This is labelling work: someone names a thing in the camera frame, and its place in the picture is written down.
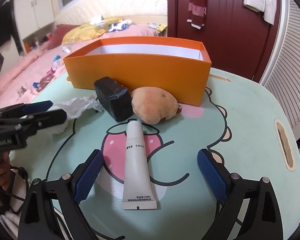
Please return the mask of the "person left hand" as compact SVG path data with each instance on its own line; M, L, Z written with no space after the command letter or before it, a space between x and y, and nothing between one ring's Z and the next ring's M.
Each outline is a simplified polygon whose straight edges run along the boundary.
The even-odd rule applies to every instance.
M4 152L0 161L0 186L7 190L10 182L10 152Z

